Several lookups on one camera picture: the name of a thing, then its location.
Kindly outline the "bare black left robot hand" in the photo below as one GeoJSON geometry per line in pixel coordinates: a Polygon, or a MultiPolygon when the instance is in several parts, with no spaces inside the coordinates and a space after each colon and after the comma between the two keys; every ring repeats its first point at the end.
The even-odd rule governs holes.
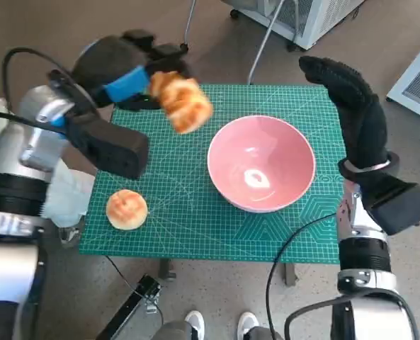
{"type": "Polygon", "coordinates": [[[155,45],[145,30],[129,30],[94,41],[81,53],[73,74],[98,108],[117,104],[128,110],[156,110],[155,95],[146,93],[157,72],[189,78],[185,52],[176,45],[155,45]]]}

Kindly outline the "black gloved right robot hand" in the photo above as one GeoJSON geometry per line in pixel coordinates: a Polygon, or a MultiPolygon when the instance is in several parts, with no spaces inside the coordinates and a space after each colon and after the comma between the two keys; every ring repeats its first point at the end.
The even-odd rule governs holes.
{"type": "Polygon", "coordinates": [[[387,126],[379,98],[361,73],[329,58],[304,56],[306,80],[326,88],[339,114],[348,161],[358,170],[386,164],[387,126]]]}

